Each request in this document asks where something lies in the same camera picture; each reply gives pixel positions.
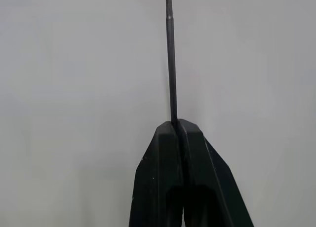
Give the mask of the dark metal screwdriver bit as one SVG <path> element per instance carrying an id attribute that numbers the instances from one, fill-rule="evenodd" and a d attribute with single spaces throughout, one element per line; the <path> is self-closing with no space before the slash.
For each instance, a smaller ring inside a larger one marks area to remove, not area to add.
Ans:
<path id="1" fill-rule="evenodd" d="M 172 0 L 166 1 L 166 39 L 167 39 L 167 58 L 169 75 L 169 97 L 171 123 L 179 138 L 179 151 L 182 168 L 186 172 L 187 164 L 185 161 L 185 151 L 181 135 L 178 113 L 177 113 L 177 86 L 176 86 L 176 64 L 175 64 L 175 40 L 174 40 L 174 18 Z"/>

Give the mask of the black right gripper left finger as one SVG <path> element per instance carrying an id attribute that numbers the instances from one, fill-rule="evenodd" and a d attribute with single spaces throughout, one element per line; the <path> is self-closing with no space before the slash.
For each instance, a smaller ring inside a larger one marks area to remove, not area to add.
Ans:
<path id="1" fill-rule="evenodd" d="M 128 227 L 181 227 L 183 185 L 178 138 L 167 121 L 136 169 Z"/>

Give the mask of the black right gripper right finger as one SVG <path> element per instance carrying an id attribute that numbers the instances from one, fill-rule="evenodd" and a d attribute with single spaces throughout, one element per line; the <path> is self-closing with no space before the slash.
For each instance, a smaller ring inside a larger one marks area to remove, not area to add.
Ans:
<path id="1" fill-rule="evenodd" d="M 186 227 L 254 227 L 233 174 L 200 128 L 178 121 Z"/>

